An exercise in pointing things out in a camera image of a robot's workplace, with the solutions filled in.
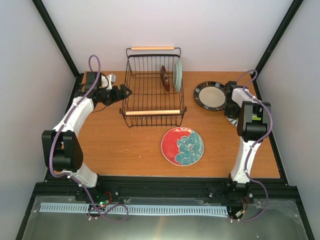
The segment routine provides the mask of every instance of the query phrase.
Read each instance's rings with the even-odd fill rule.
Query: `teal plate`
[[[179,59],[173,69],[173,86],[177,93],[180,92],[182,84],[182,61]]]

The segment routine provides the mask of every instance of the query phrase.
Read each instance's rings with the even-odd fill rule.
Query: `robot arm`
[[[247,184],[250,180],[246,173],[250,175],[261,142],[254,147],[252,145],[268,132],[270,118],[249,90],[244,89],[243,86],[237,86],[236,82],[230,81],[225,85],[225,95],[224,114],[229,118],[238,119],[237,134],[240,137],[239,151],[230,177],[233,183]],[[270,110],[270,103],[264,102],[263,104]],[[252,152],[245,164],[250,148]]]
[[[78,142],[77,136],[88,115],[94,110],[97,103],[103,103],[109,106],[115,102],[129,97],[132,92],[124,84],[117,86],[111,84],[115,82],[113,74],[109,76],[100,76],[99,88],[85,97],[78,104],[82,96],[90,89],[97,77],[96,72],[87,72],[84,90],[78,90],[72,101],[72,105],[53,130],[45,130],[42,133],[42,147],[45,159],[45,165],[49,168],[50,151],[58,130],[62,128],[58,136],[57,143],[54,146],[52,166],[55,171],[67,174],[67,177],[75,178],[79,183],[87,188],[96,186],[98,175],[92,172],[83,162],[83,152]]]

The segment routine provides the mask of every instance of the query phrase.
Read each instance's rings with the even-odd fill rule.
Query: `wooden table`
[[[124,82],[125,72],[112,73],[117,85]],[[212,112],[201,108],[193,94],[202,82],[225,84],[240,75],[241,72],[183,72],[187,112],[181,126],[194,129],[203,139],[204,154],[197,163],[181,167],[167,161],[161,152],[161,140],[171,127],[128,128],[119,113],[122,102],[117,102],[91,113],[84,122],[78,139],[85,164],[95,173],[108,176],[228,177],[239,149],[237,130],[227,121],[223,110]],[[245,76],[240,85],[249,80],[250,76]],[[252,85],[249,89],[255,92]],[[103,107],[99,103],[94,111]],[[257,151],[251,176],[280,177],[269,139]]]

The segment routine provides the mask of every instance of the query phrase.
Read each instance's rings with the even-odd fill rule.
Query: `wire dish rack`
[[[176,91],[173,83],[174,67],[181,56],[179,47],[127,48],[127,65],[124,85],[132,94],[122,101],[122,114],[127,126],[179,127],[187,107],[183,80]],[[169,78],[170,91],[162,85],[160,71],[164,66]]]

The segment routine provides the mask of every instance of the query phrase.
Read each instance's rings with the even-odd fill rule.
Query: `black rimmed plate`
[[[193,92],[194,100],[209,111],[220,111],[226,107],[225,86],[216,81],[205,81]]]

